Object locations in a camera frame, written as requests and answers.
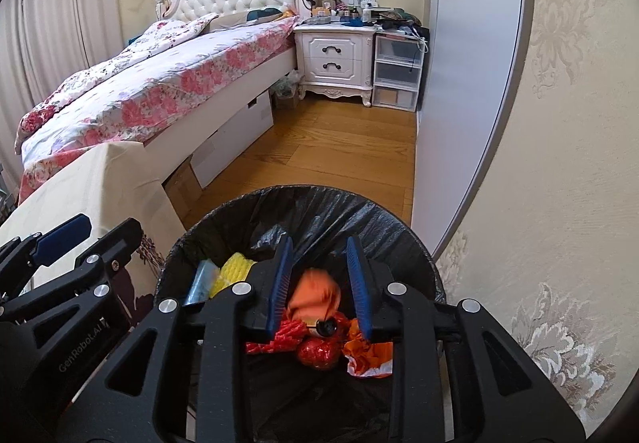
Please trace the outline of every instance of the wooden floor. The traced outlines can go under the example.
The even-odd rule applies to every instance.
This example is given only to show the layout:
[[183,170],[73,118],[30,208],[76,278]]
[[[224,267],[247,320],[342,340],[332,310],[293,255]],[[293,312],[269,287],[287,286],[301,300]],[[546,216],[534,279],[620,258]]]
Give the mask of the wooden floor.
[[204,190],[184,221],[187,229],[236,196],[280,184],[356,192],[410,224],[414,113],[307,94],[295,110],[275,110],[274,119],[274,127]]

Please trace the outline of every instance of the bottle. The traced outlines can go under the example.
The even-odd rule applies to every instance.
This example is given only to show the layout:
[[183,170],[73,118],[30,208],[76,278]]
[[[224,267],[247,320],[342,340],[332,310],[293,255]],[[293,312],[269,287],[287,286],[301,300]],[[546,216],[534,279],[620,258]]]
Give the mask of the bottle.
[[362,9],[362,21],[364,23],[373,21],[373,11],[371,11],[370,4]]

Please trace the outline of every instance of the floral bedspread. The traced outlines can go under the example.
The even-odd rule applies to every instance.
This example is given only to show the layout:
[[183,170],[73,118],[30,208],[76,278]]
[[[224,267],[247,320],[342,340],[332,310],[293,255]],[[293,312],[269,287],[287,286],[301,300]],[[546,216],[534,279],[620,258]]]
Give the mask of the floral bedspread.
[[25,140],[87,91],[145,59],[199,36],[218,16],[212,12],[190,23],[178,20],[153,23],[142,36],[114,58],[67,77],[55,92],[22,117],[15,135],[15,154],[21,155]]
[[66,104],[22,144],[20,203],[97,144],[148,142],[286,47],[297,21],[293,17],[196,37]]

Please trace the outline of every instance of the black garbage bag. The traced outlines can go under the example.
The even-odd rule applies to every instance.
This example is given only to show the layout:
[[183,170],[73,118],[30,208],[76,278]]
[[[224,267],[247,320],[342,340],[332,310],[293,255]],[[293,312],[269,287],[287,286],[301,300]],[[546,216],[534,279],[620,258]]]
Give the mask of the black garbage bag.
[[[405,223],[363,196],[321,186],[261,189],[210,212],[170,251],[156,302],[183,301],[201,260],[221,267],[235,252],[255,261],[270,259],[285,234],[295,246],[290,294],[303,271],[325,269],[341,288],[340,311],[354,318],[345,249],[347,238],[357,235],[366,256],[386,263],[395,279],[445,302],[430,254]],[[256,441],[386,441],[392,377],[355,378],[346,372],[346,359],[330,372],[319,372],[294,354],[250,356],[247,367]]]

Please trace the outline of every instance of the wardrobe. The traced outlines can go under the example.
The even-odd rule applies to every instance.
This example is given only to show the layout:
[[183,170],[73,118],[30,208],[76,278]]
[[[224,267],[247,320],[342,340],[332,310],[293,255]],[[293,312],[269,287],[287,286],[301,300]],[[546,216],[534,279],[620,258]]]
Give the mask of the wardrobe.
[[438,257],[490,164],[507,116],[524,0],[430,0],[412,228]]

